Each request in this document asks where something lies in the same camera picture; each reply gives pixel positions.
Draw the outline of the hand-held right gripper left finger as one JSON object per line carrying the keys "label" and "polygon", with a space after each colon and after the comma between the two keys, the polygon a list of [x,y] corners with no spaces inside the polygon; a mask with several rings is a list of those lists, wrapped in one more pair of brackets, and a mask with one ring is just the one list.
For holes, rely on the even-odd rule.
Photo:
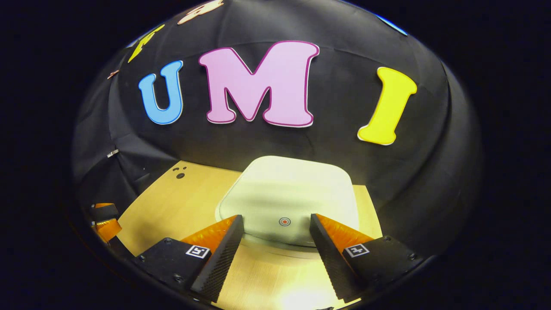
{"label": "hand-held right gripper left finger", "polygon": [[180,241],[163,238],[134,263],[179,294],[216,303],[243,234],[243,217],[236,214]]}

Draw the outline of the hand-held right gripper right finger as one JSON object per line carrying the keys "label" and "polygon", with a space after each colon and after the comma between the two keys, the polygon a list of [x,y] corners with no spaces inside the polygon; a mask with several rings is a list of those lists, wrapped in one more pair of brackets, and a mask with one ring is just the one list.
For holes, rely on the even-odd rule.
{"label": "hand-held right gripper right finger", "polygon": [[391,236],[373,238],[321,214],[310,234],[338,299],[371,302],[406,282],[426,257]]}

